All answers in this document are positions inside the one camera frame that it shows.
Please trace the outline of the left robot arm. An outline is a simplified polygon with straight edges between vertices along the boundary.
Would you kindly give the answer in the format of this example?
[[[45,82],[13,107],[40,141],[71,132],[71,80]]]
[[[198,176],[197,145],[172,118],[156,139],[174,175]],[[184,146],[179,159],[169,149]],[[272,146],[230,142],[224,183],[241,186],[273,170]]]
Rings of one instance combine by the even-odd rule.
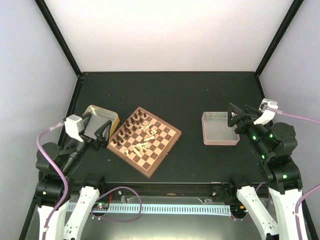
[[[40,133],[36,139],[36,168],[41,174],[36,185],[35,197],[39,214],[39,239],[79,240],[96,200],[108,192],[104,176],[89,174],[83,181],[73,212],[66,219],[74,180],[71,174],[90,148],[105,148],[109,142],[112,121],[106,120],[96,128],[94,138],[85,135],[90,125],[91,113],[75,114]],[[53,130],[65,126],[71,141],[64,148],[54,142],[41,144],[41,138]]]

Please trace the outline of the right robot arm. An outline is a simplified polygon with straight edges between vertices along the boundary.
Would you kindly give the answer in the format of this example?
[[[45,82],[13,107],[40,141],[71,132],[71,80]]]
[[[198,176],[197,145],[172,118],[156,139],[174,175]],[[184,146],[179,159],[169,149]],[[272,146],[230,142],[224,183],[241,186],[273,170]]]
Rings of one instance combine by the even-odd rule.
[[[295,128],[276,122],[266,128],[275,116],[278,104],[264,99],[259,109],[246,105],[244,109],[229,103],[227,125],[236,134],[248,137],[260,157],[258,164],[263,180],[274,203],[276,219],[259,199],[255,188],[242,180],[228,187],[228,198],[240,201],[253,220],[263,240],[306,240],[308,238],[302,207],[302,179],[291,158],[297,147]]]

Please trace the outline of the dark chess pieces group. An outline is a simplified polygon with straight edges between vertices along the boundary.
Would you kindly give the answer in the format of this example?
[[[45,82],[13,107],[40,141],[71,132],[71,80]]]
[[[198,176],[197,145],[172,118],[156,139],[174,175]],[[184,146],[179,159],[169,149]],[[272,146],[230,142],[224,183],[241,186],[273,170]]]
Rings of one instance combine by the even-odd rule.
[[[144,130],[141,130],[142,126],[148,125],[146,119],[147,114],[138,109],[114,132],[109,140],[109,144],[119,147],[143,143],[144,138],[148,135]]]

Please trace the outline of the white chess pieces pile lower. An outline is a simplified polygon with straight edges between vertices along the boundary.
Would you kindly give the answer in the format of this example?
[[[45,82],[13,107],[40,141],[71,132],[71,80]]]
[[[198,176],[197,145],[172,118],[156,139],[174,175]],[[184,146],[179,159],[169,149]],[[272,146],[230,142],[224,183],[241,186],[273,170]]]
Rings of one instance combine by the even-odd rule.
[[[138,157],[142,158],[142,152],[143,150],[147,151],[147,148],[150,146],[149,142],[143,142],[143,143],[138,143],[136,145],[131,145],[128,147],[128,149],[125,150],[124,154],[126,156],[129,156],[129,151],[134,152]]]

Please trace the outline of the wooden chess board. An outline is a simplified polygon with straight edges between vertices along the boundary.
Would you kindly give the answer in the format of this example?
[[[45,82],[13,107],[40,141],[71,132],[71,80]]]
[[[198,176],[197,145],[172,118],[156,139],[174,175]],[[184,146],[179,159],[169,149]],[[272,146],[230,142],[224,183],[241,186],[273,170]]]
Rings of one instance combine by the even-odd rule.
[[[137,156],[133,151],[129,151],[129,156],[126,156],[125,150],[127,150],[131,145],[110,145],[111,137],[109,138],[109,144],[107,148],[122,160],[130,164],[133,168],[138,170],[140,173],[145,175],[147,178],[150,178],[163,159],[166,157],[168,152],[177,142],[182,132],[142,107],[138,107],[133,113],[135,113],[137,110],[142,110],[147,114],[145,121],[148,121],[148,124],[152,123],[152,127],[156,130],[156,134],[154,136],[155,139],[140,142],[150,143],[147,151],[143,150],[141,153],[142,158]]]

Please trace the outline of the small circuit board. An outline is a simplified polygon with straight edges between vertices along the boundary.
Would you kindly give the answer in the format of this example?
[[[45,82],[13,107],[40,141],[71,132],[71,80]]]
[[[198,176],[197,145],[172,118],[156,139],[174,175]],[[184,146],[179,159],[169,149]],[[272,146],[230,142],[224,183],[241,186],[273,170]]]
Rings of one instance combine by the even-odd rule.
[[[94,211],[107,211],[109,209],[109,203],[97,202],[93,205],[92,209]]]

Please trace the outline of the gold metal tin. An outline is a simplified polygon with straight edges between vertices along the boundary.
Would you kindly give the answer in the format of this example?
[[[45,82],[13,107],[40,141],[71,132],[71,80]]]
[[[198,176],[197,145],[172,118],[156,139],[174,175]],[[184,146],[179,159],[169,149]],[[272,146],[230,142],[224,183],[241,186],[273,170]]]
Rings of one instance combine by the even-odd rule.
[[[89,105],[83,115],[85,114],[91,114],[91,118],[90,120],[86,119],[83,123],[85,126],[84,135],[92,139],[96,139],[95,131],[108,120],[112,122],[109,131],[109,137],[111,137],[120,122],[116,112],[95,105]]]

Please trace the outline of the black front rail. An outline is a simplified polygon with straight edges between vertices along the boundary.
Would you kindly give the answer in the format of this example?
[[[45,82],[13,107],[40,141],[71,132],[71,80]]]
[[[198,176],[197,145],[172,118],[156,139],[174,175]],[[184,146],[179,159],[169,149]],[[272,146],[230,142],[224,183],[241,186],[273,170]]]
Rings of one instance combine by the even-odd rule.
[[[228,183],[129,183],[107,182],[102,193],[117,187],[133,189],[141,197],[229,197]]]

